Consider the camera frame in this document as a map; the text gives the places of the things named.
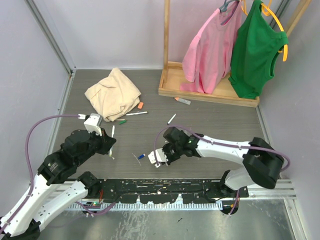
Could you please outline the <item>white marker blue end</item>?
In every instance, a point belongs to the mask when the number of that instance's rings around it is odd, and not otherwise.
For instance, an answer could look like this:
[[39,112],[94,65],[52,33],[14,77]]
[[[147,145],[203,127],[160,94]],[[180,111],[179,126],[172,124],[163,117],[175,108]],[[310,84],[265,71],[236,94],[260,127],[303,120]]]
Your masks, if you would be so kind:
[[169,119],[169,121],[167,122],[167,125],[171,124],[171,122],[173,121],[173,119],[176,117],[176,113]]

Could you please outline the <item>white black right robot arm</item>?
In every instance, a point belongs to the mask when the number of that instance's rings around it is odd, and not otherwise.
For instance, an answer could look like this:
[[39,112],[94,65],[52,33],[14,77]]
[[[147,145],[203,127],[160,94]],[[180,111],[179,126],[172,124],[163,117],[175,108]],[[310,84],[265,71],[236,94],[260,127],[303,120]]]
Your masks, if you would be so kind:
[[217,158],[240,165],[237,170],[227,170],[219,183],[219,191],[231,197],[242,187],[257,184],[265,189],[274,189],[281,173],[284,158],[263,139],[232,142],[168,127],[163,137],[167,140],[160,160],[170,165],[185,155],[197,158]]

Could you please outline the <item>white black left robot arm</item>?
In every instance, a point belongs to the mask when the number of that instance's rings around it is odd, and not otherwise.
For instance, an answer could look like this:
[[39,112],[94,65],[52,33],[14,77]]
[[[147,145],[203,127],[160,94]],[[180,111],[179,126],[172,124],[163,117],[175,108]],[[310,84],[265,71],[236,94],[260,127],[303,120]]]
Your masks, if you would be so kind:
[[77,168],[95,154],[107,155],[116,139],[96,132],[75,130],[60,149],[48,155],[37,170],[24,196],[0,218],[0,232],[5,240],[36,240],[41,231],[71,204],[100,193],[99,180],[89,171],[52,200],[53,192],[64,184]]

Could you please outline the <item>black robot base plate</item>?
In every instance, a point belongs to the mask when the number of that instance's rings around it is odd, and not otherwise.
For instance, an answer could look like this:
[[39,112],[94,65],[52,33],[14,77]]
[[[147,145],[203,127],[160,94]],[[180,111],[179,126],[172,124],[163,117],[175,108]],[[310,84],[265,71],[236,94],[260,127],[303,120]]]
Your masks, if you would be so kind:
[[84,185],[88,198],[104,203],[172,204],[182,197],[183,204],[207,204],[236,196],[235,191],[224,191],[213,179],[91,179]]

